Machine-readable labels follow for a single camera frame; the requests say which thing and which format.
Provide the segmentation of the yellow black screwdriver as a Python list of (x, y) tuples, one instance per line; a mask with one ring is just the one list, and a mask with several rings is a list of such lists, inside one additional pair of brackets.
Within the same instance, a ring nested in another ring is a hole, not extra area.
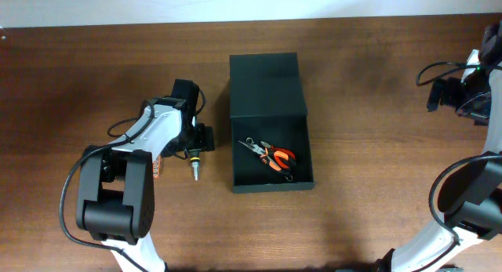
[(194, 149), (190, 150), (189, 152), (189, 157), (190, 157), (190, 163), (192, 167), (192, 172), (193, 176), (195, 178), (195, 181), (199, 181), (199, 176), (200, 176), (200, 153), (201, 151), (199, 149)]

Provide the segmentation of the orange socket rail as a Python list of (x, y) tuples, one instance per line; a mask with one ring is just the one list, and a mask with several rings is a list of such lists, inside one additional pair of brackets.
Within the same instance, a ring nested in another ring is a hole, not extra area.
[(152, 162), (152, 168), (153, 168), (153, 177), (155, 179), (160, 177), (161, 173), (161, 167), (162, 167), (162, 156), (159, 155), (153, 162)]

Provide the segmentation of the small orange pliers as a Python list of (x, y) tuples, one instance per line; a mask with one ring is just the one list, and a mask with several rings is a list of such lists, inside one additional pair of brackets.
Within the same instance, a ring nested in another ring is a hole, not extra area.
[(287, 149), (275, 147), (268, 142), (261, 141), (261, 146), (265, 149), (265, 154), (273, 161), (278, 167), (276, 171), (291, 170), (296, 165), (296, 155)]

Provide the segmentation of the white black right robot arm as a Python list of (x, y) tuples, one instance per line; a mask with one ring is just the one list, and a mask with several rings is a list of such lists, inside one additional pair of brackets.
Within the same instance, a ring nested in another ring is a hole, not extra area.
[(483, 152), (453, 163), (433, 182), (433, 220), (410, 242), (393, 248), (371, 271), (447, 271), (463, 250), (501, 233), (501, 25), (488, 26), (479, 49), (464, 63), (430, 80), (427, 110), (451, 107), (457, 116), (487, 127)]

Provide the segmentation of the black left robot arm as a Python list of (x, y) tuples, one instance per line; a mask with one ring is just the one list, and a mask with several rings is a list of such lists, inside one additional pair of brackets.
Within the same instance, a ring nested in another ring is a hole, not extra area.
[(88, 146), (71, 169), (79, 174), (77, 226), (90, 247), (109, 250), (124, 271), (166, 271), (150, 234), (154, 179), (161, 160), (189, 160), (199, 177), (200, 154), (214, 150), (213, 130), (197, 121), (203, 91), (177, 79), (168, 96), (142, 104), (132, 127), (103, 146)]

